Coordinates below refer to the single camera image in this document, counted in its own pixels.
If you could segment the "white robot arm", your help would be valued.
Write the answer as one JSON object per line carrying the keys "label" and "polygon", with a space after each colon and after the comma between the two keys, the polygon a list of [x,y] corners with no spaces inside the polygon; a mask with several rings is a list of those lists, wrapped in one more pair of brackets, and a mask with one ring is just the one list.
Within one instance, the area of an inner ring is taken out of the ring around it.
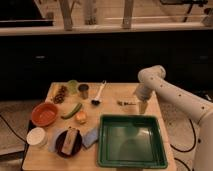
{"label": "white robot arm", "polygon": [[155,91],[199,125],[193,171],[213,171],[213,103],[165,81],[165,76],[166,71],[161,65],[140,70],[136,97],[148,101]]}

